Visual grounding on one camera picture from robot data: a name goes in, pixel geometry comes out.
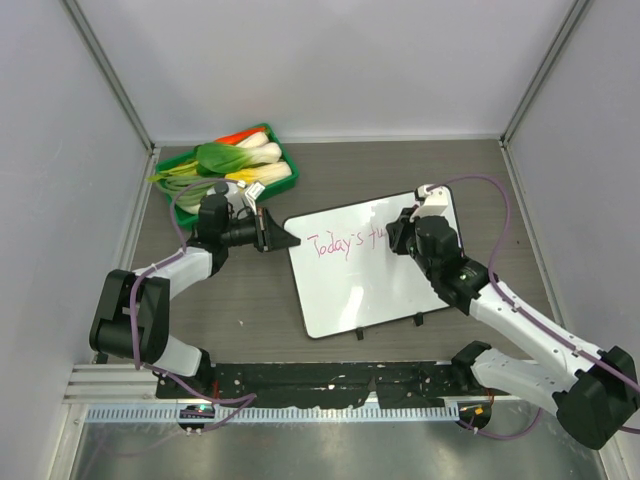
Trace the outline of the white whiteboard black frame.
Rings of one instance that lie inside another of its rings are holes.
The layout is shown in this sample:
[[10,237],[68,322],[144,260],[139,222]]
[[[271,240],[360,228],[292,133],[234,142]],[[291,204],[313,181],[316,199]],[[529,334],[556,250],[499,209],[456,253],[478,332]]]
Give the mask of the white whiteboard black frame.
[[386,225],[417,205],[413,191],[293,216],[284,229],[304,328],[319,339],[446,309],[408,256],[389,247]]

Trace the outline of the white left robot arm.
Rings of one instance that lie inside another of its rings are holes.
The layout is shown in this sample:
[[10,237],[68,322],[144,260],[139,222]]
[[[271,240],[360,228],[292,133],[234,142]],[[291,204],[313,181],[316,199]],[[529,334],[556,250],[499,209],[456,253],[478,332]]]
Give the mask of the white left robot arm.
[[212,391],[215,370],[208,352],[170,334],[171,300],[217,274],[232,247],[251,245],[265,253],[300,243],[268,209],[244,204],[236,210],[227,194],[208,195],[185,248],[146,268],[107,274],[89,345],[97,353],[151,368],[190,398],[203,398]]

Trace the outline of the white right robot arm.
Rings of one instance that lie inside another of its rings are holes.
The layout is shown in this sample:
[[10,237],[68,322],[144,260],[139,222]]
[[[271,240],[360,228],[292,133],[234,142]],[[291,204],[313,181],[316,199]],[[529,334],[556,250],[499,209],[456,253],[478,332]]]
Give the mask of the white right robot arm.
[[603,350],[531,309],[491,269],[464,254],[444,217],[404,208],[386,231],[390,250],[409,256],[440,300],[498,331],[533,360],[515,360],[474,341],[452,360],[457,391],[472,395],[486,387],[517,396],[555,416],[592,450],[624,430],[639,409],[628,352]]

